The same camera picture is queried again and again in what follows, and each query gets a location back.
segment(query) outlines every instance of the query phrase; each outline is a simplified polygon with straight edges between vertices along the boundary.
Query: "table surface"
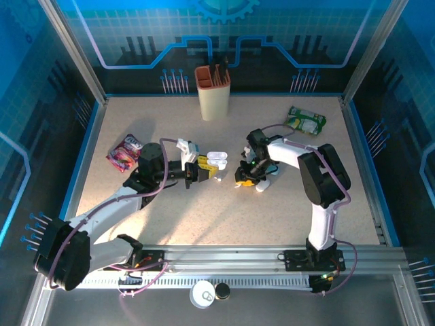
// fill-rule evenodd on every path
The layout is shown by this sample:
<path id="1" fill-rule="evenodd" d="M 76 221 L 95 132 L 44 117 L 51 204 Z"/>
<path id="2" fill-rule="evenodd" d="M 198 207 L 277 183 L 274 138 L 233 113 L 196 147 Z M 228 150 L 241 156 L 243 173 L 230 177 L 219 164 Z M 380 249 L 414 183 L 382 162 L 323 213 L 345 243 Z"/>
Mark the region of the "table surface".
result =
<path id="1" fill-rule="evenodd" d="M 183 138 L 199 144 L 200 152 L 226 151 L 227 175 L 184 183 L 164 190 L 143 210 L 132 214 L 101 237 L 101 241 L 128 234 L 153 245 L 304 245 L 311 228 L 311 202 L 305 195 L 299 170 L 280 164 L 263 193 L 254 187 L 234 188 L 234 172 L 250 131 L 282 123 L 294 105 L 326 116 L 321 134 L 296 132 L 291 139 L 309 145 L 332 144 L 351 178 L 350 205 L 340 209 L 336 237 L 358 245 L 378 244 L 370 207 L 335 97 L 231 96 L 228 117 L 216 122 L 201 119 L 196 97 L 111 98 L 101 126 L 78 207 L 84 213 L 111 196 L 128 178 L 105 158 L 128 133 L 143 143 L 160 137 Z M 266 130 L 282 134 L 284 128 Z M 179 159 L 174 144 L 167 145 L 170 160 Z"/>

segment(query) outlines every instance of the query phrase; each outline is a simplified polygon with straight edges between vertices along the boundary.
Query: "black lid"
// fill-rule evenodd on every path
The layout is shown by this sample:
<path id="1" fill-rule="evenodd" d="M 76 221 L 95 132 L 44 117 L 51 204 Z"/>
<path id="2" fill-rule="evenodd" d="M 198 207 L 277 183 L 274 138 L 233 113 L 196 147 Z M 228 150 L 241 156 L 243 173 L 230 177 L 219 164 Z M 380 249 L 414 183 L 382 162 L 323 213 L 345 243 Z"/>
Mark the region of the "black lid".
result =
<path id="1" fill-rule="evenodd" d="M 218 299 L 224 300 L 230 296 L 230 287 L 225 283 L 219 283 L 216 285 L 215 290 Z"/>

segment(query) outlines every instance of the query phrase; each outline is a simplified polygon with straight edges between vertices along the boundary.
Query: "yellow object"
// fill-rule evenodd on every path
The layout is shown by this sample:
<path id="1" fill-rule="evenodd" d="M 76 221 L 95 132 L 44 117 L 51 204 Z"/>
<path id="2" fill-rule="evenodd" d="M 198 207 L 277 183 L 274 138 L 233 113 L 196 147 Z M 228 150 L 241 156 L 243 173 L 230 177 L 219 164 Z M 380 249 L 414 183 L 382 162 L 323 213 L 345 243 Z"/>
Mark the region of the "yellow object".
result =
<path id="1" fill-rule="evenodd" d="M 213 178 L 216 172 L 219 170 L 217 166 L 212 166 L 207 164 L 207 157 L 204 155 L 198 156 L 198 165 L 200 168 L 209 171 L 209 179 Z"/>
<path id="2" fill-rule="evenodd" d="M 251 187 L 254 185 L 254 182 L 252 182 L 251 180 L 246 180 L 246 181 L 239 181 L 236 182 L 237 185 L 242 185 L 244 187 Z"/>

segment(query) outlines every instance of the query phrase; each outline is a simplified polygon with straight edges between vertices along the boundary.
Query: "pen holder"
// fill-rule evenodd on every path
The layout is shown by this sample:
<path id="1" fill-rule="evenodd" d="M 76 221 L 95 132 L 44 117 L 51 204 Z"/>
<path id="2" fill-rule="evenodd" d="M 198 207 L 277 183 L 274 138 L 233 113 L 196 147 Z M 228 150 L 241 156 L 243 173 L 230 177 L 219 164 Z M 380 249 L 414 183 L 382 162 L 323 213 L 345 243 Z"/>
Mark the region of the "pen holder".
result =
<path id="1" fill-rule="evenodd" d="M 199 105 L 205 121 L 222 119 L 228 113 L 230 74 L 228 70 L 225 71 L 224 82 L 221 82 L 218 71 L 219 65 L 216 65 L 214 76 L 210 75 L 210 66 L 201 66 L 195 69 Z"/>

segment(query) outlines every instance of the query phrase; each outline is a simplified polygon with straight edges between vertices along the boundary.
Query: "enclosure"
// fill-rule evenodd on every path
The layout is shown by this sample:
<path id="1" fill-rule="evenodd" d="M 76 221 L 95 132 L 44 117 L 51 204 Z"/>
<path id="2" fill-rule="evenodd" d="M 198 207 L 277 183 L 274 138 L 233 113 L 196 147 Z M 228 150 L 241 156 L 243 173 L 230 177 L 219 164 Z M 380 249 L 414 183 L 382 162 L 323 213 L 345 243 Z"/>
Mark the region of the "enclosure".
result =
<path id="1" fill-rule="evenodd" d="M 434 10 L 429 0 L 0 0 L 0 284 L 11 293 L 1 324 L 432 325 Z M 195 69 L 224 57 L 228 114 L 204 121 Z M 280 164 L 262 193 L 234 188 L 248 134 L 291 107 L 327 122 L 289 139 L 332 144 L 351 179 L 335 234 L 358 264 L 326 297 L 277 287 L 310 275 L 276 259 L 304 249 L 311 227 L 298 169 Z M 127 134 L 225 151 L 223 179 L 166 189 L 99 239 L 128 234 L 165 251 L 170 268 L 149 291 L 123 298 L 107 271 L 52 291 L 34 270 L 41 230 L 29 215 L 70 220 L 110 197 L 130 171 L 106 155 Z M 357 261 L 339 249 L 337 283 Z M 189 288 L 204 278 L 232 285 L 231 298 L 195 308 Z"/>

